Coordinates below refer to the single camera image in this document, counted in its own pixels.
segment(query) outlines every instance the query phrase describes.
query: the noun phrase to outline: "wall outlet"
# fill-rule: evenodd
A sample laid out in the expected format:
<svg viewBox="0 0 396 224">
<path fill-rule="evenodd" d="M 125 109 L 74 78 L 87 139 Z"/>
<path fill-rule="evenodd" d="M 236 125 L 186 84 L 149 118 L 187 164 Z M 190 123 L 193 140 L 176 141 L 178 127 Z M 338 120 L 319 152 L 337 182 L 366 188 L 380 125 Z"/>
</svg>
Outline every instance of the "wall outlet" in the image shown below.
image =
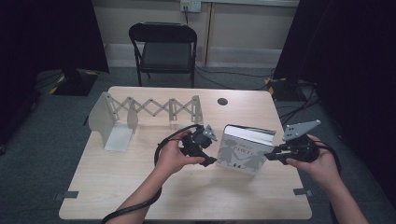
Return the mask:
<svg viewBox="0 0 396 224">
<path fill-rule="evenodd" d="M 201 12 L 201 1 L 180 0 L 180 11 Z"/>
</svg>

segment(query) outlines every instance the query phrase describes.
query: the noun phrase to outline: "book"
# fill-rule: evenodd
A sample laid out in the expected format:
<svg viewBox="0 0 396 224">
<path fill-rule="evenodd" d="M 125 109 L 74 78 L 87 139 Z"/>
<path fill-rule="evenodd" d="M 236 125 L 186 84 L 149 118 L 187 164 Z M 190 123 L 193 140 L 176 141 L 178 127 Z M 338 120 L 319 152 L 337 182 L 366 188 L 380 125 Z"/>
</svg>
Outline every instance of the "book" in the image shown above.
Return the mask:
<svg viewBox="0 0 396 224">
<path fill-rule="evenodd" d="M 225 126 L 216 165 L 250 175 L 257 174 L 264 154 L 274 150 L 275 131 L 229 124 Z"/>
</svg>

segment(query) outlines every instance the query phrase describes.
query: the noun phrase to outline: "wooden table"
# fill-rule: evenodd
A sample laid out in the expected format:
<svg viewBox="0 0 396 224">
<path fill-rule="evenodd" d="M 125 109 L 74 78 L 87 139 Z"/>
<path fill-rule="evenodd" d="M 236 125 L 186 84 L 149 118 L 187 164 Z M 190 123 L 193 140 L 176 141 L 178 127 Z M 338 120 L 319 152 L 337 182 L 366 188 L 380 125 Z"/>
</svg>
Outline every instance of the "wooden table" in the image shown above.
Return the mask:
<svg viewBox="0 0 396 224">
<path fill-rule="evenodd" d="M 225 125 L 238 124 L 275 130 L 274 144 L 282 142 L 283 129 L 266 91 L 113 87 L 108 92 L 120 102 L 131 96 L 137 102 L 152 98 L 161 104 L 170 98 L 187 103 L 199 95 L 204 124 L 211 124 L 219 140 Z M 228 104 L 218 104 L 219 98 Z M 69 187 L 78 196 L 64 199 L 62 219 L 102 219 L 115 211 L 151 172 L 155 148 L 175 131 L 172 127 L 192 124 L 189 116 L 178 116 L 170 123 L 164 111 L 155 118 L 143 112 L 138 117 L 126 152 L 103 150 L 100 134 L 92 132 Z M 126 113 L 120 119 L 126 119 Z M 219 141 L 205 153 L 217 157 L 218 150 Z M 163 194 L 150 207 L 147 219 L 309 219 L 312 212 L 306 196 L 293 193 L 302 187 L 297 170 L 279 161 L 266 161 L 256 176 L 215 164 L 188 165 L 163 185 Z"/>
</svg>

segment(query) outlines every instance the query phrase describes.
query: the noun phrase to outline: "wall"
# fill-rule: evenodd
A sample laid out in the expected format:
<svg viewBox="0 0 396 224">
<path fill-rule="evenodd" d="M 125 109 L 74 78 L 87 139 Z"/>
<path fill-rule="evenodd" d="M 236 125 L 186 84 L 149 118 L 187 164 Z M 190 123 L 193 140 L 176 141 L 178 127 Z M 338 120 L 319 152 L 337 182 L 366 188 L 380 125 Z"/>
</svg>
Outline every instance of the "wall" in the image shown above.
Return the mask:
<svg viewBox="0 0 396 224">
<path fill-rule="evenodd" d="M 140 21 L 186 23 L 179 1 L 93 0 L 109 66 L 134 66 L 129 28 Z M 197 64 L 275 67 L 296 7 L 202 3 L 189 13 L 198 35 Z"/>
</svg>

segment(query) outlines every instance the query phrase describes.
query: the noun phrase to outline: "human arm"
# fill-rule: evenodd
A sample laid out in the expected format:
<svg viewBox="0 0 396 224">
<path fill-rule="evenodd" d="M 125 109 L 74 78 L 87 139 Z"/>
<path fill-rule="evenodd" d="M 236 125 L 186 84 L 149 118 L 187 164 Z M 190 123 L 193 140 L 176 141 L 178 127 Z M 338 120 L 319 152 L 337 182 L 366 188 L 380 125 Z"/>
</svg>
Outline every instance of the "human arm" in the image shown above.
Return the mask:
<svg viewBox="0 0 396 224">
<path fill-rule="evenodd" d="M 180 171 L 184 165 L 201 163 L 205 159 L 201 157 L 186 157 L 178 148 L 178 139 L 188 134 L 190 131 L 185 131 L 176 135 L 169 141 L 161 150 L 160 157 L 152 172 L 148 175 L 146 180 L 129 196 L 125 202 L 121 204 L 118 210 L 132 205 L 146 202 L 154 197 L 154 195 L 161 188 L 163 183 L 174 173 Z M 142 223 L 149 210 L 149 207 L 127 213 L 120 217 L 110 219 L 107 224 L 121 224 L 121 223 Z"/>
<path fill-rule="evenodd" d="M 323 146 L 317 137 L 312 135 L 309 135 L 309 137 L 317 142 L 318 146 Z M 294 159 L 286 159 L 286 162 L 297 169 L 309 173 L 319 183 L 328 195 L 332 203 L 332 209 L 340 224 L 368 223 L 341 179 L 334 156 L 330 151 L 321 148 L 318 158 L 312 162 Z"/>
</svg>

